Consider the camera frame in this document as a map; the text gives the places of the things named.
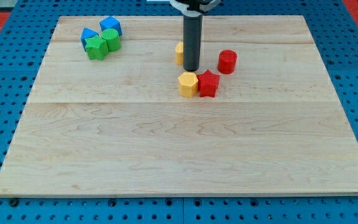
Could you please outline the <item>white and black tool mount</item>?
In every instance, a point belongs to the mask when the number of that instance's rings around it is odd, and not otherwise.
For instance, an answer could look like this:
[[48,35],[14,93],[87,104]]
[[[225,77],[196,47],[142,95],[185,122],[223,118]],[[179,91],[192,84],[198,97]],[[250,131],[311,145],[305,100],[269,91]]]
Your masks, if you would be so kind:
[[215,8],[220,0],[169,0],[184,16],[200,16]]

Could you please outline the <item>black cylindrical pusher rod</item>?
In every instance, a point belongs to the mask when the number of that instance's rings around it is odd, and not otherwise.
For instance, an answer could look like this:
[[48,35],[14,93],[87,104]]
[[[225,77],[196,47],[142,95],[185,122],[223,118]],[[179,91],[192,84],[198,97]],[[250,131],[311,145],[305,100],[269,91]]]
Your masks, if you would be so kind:
[[183,16],[183,68],[194,72],[200,67],[203,16]]

